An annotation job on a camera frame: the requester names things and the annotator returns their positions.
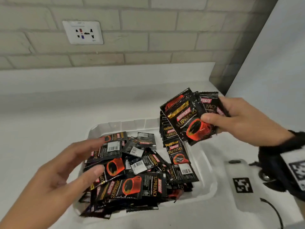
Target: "plastic tray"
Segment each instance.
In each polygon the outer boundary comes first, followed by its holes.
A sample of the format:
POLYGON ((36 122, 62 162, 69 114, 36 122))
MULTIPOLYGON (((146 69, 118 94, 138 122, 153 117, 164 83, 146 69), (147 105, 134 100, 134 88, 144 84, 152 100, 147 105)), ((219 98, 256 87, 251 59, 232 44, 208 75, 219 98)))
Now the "plastic tray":
MULTIPOLYGON (((120 121, 103 123, 95 126, 89 131, 88 138, 98 138, 101 135, 111 134, 115 132, 127 131, 128 135, 138 136, 138 132, 154 133, 156 139, 156 151, 168 162, 170 162, 169 155, 166 148, 163 148, 162 138, 159 134, 159 119, 140 119, 133 121, 120 121)), ((184 193, 178 201, 173 203, 164 202, 159 204, 159 209, 164 207, 174 207, 179 204, 186 204, 190 202, 198 202, 212 198, 217 191, 217 180, 213 173, 212 167, 202 149, 201 143, 197 143, 194 146, 189 146, 187 143, 184 144, 185 149, 189 155, 192 167, 199 178, 199 182, 194 182, 194 188, 192 192, 184 193)), ((74 211, 77 215, 85 210, 88 204, 75 202, 73 204, 74 211)), ((130 214, 138 214, 141 212, 126 213, 125 210, 112 214, 111 219, 128 216, 130 214)), ((78 217, 77 221, 80 223, 91 224, 105 219, 96 218, 82 218, 78 217)))

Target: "cord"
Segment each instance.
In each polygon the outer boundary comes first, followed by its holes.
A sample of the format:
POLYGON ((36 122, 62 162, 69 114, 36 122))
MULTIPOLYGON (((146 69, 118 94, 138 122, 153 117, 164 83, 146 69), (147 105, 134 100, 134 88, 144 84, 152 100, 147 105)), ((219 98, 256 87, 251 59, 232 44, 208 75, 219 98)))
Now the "cord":
POLYGON ((279 212, 277 211, 277 209, 270 202, 268 202, 267 200, 265 200, 263 198, 260 198, 260 199, 261 199, 262 202, 268 203, 275 210, 276 214, 278 215, 278 219, 280 221, 281 229, 283 229, 284 228, 283 221, 282 221, 282 218, 281 218, 279 212))

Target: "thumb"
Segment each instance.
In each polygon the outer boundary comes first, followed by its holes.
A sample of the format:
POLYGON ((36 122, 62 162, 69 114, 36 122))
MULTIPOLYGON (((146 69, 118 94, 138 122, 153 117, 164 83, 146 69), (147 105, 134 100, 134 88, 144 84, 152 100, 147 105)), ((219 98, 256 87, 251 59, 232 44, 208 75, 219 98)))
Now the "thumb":
POLYGON ((205 123, 210 123, 225 130, 229 130, 232 126, 231 117, 225 117, 215 113, 205 113, 201 116, 201 120, 205 123))
POLYGON ((79 195, 81 195, 94 181, 104 173, 105 167, 103 165, 96 165, 87 170, 76 180, 66 185, 66 194, 73 202, 79 195))

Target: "wall socket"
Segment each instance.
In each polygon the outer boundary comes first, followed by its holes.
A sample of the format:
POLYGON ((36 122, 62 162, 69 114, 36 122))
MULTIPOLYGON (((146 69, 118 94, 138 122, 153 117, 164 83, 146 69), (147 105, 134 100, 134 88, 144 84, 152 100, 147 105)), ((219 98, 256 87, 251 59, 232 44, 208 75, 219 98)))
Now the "wall socket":
POLYGON ((71 44, 104 44, 99 22, 63 21, 63 27, 71 44))

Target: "person's right hand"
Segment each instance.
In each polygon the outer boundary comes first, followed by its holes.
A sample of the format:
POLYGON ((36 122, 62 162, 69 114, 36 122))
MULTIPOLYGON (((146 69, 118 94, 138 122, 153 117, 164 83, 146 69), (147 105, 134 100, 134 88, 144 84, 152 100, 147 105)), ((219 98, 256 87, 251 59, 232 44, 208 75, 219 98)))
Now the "person's right hand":
POLYGON ((294 135, 242 98, 219 97, 231 117, 205 113, 201 120, 219 126, 238 140, 254 146, 277 146, 294 135))

